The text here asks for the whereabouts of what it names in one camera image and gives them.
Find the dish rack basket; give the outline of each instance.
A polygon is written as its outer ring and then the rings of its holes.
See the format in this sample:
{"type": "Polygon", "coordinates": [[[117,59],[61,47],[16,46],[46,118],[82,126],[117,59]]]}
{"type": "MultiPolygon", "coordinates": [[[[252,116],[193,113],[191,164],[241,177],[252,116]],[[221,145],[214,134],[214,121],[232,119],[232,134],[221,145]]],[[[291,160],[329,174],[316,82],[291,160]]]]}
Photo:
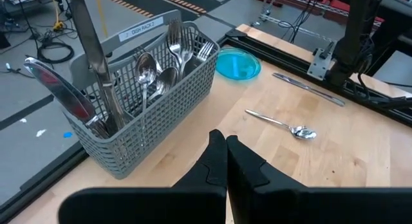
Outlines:
{"type": "MultiPolygon", "coordinates": [[[[101,43],[104,54],[111,53],[125,43],[144,33],[168,25],[172,20],[182,20],[178,10],[154,16],[138,23],[101,43]]],[[[109,64],[109,70],[115,83],[117,99],[131,120],[111,138],[101,139],[95,136],[80,120],[63,108],[70,125],[78,136],[83,148],[101,167],[116,179],[123,179],[209,94],[211,90],[219,45],[209,39],[192,22],[184,22],[183,27],[190,30],[196,58],[200,48],[206,43],[214,47],[205,62],[191,61],[186,77],[179,81],[166,94],[148,101],[147,109],[142,110],[142,92],[135,79],[134,69],[140,54],[147,51],[158,61],[162,69],[176,66],[173,56],[166,45],[166,33],[146,47],[135,49],[132,56],[109,64]]],[[[100,99],[100,91],[95,76],[90,69],[86,54],[76,56],[70,62],[73,85],[85,92],[95,106],[96,114],[104,120],[108,117],[106,108],[100,99]]],[[[156,82],[148,88],[150,97],[156,91],[156,82]]]]}

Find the knife handle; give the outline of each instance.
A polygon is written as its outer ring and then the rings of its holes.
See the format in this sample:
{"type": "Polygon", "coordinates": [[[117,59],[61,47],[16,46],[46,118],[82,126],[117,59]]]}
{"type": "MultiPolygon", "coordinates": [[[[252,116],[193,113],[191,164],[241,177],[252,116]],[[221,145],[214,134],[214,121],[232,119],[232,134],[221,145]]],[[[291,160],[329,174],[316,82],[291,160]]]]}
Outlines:
{"type": "Polygon", "coordinates": [[[329,100],[330,102],[333,102],[334,104],[337,104],[337,105],[342,106],[342,107],[345,106],[345,102],[340,100],[339,98],[335,98],[331,95],[325,94],[321,91],[318,91],[317,89],[308,88],[307,90],[311,91],[312,93],[314,93],[316,95],[319,95],[322,98],[325,98],[325,99],[329,100]]]}

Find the fork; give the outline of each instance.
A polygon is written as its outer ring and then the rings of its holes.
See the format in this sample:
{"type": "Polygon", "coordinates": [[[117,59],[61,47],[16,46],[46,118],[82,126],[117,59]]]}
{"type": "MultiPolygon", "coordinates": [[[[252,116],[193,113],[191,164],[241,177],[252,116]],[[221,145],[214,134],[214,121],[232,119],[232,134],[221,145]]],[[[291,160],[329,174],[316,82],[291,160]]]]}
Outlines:
{"type": "Polygon", "coordinates": [[[211,42],[206,42],[206,44],[204,44],[201,47],[198,55],[196,56],[196,60],[198,60],[201,63],[205,62],[209,54],[211,54],[212,49],[213,49],[213,44],[211,42]]]}
{"type": "Polygon", "coordinates": [[[166,44],[169,51],[172,53],[172,56],[174,57],[177,66],[182,65],[182,45],[179,41],[181,27],[181,22],[175,19],[169,23],[169,29],[167,31],[166,44]]]}
{"type": "Polygon", "coordinates": [[[182,80],[185,75],[185,66],[193,57],[193,36],[189,28],[181,26],[182,33],[182,63],[180,65],[180,71],[178,74],[178,80],[182,80]]]}

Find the wooden table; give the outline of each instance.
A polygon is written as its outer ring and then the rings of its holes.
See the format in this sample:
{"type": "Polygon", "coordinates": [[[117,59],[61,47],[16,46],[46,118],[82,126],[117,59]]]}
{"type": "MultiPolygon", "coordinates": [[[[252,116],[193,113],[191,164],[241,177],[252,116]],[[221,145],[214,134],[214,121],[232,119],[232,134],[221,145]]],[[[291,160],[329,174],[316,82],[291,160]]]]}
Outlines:
{"type": "MultiPolygon", "coordinates": [[[[238,29],[306,61],[313,59],[311,52],[274,36],[245,25],[238,29]]],[[[307,186],[412,186],[410,127],[344,98],[346,106],[339,107],[274,78],[273,72],[325,91],[266,62],[249,82],[233,82],[216,74],[210,95],[129,177],[116,180],[88,158],[11,223],[56,223],[61,202],[87,187],[172,186],[202,154],[214,128],[225,136],[238,135],[274,167],[307,186]],[[296,140],[288,131],[246,114],[246,108],[292,125],[307,125],[318,137],[296,140]]],[[[411,96],[376,79],[363,78],[369,87],[387,95],[411,96]]],[[[229,209],[228,223],[232,221],[229,209]]]]}

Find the blue plastic plate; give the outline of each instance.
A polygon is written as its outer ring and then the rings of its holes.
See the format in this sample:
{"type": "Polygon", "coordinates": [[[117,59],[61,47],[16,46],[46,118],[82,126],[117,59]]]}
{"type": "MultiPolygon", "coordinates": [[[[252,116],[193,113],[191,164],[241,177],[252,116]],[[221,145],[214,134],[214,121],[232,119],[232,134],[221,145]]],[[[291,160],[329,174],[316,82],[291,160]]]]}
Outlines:
{"type": "Polygon", "coordinates": [[[247,80],[260,73],[261,64],[250,53],[237,48],[224,48],[219,53],[216,70],[229,79],[247,80]]]}

